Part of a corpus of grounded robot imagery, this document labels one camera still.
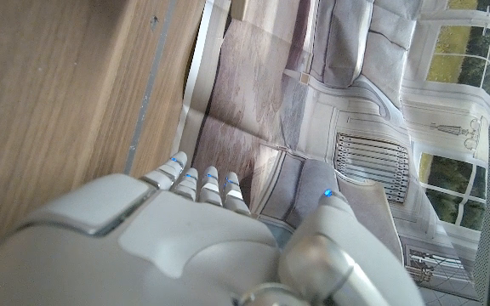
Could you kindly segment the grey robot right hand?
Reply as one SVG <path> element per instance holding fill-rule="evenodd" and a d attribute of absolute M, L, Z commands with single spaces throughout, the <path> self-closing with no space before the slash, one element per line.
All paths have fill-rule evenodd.
<path fill-rule="evenodd" d="M 361 204 L 326 162 L 292 159 L 255 214 L 234 173 L 185 161 L 97 178 L 30 213 L 0 245 L 0 305 L 423 302 L 379 188 Z"/>

